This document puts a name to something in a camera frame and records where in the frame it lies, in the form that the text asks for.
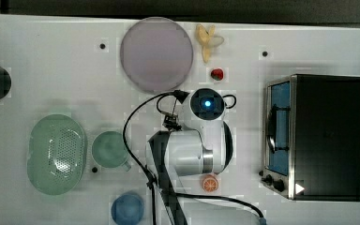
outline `green cup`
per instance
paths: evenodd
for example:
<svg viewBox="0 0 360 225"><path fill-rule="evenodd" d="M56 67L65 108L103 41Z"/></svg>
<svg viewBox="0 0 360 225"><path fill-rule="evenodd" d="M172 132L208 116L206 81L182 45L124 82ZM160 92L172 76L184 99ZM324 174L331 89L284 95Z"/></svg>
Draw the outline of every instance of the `green cup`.
<svg viewBox="0 0 360 225"><path fill-rule="evenodd" d="M130 170L128 150L122 139L122 133L107 131L98 135L92 145L92 157L101 167L121 166L125 171Z"/></svg>

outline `small red object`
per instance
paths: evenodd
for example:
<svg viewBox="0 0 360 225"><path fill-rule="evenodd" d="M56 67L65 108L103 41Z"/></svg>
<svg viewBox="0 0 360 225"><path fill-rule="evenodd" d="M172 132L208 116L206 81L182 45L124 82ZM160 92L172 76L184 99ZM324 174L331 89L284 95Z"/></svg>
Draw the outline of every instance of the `small red object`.
<svg viewBox="0 0 360 225"><path fill-rule="evenodd" d="M210 72L210 76L216 81L221 81L224 78L224 72L221 68L215 68Z"/></svg>

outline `blue cup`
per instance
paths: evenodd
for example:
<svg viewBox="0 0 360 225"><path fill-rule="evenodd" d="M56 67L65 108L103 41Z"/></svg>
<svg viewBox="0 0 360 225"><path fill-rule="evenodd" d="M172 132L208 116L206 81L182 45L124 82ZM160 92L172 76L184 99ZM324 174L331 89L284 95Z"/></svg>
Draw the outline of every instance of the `blue cup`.
<svg viewBox="0 0 360 225"><path fill-rule="evenodd" d="M143 199L137 194L123 194L112 204L111 216L118 225L136 225L143 214Z"/></svg>

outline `orange object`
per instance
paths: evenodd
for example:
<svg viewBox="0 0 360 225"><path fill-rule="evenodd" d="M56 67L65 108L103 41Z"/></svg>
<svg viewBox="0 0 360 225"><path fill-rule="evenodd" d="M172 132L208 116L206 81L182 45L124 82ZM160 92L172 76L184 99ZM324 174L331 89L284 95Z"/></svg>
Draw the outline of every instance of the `orange object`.
<svg viewBox="0 0 360 225"><path fill-rule="evenodd" d="M202 181L203 189L212 192L218 189L218 180L213 175L206 175Z"/></svg>

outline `green colander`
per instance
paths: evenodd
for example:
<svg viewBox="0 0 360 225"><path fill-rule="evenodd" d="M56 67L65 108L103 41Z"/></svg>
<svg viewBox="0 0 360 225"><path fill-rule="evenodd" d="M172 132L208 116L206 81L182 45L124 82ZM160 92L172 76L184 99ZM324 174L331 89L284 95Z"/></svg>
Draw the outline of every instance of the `green colander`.
<svg viewBox="0 0 360 225"><path fill-rule="evenodd" d="M74 188L86 165L86 137L70 117L44 117L31 132L27 174L42 193L60 195Z"/></svg>

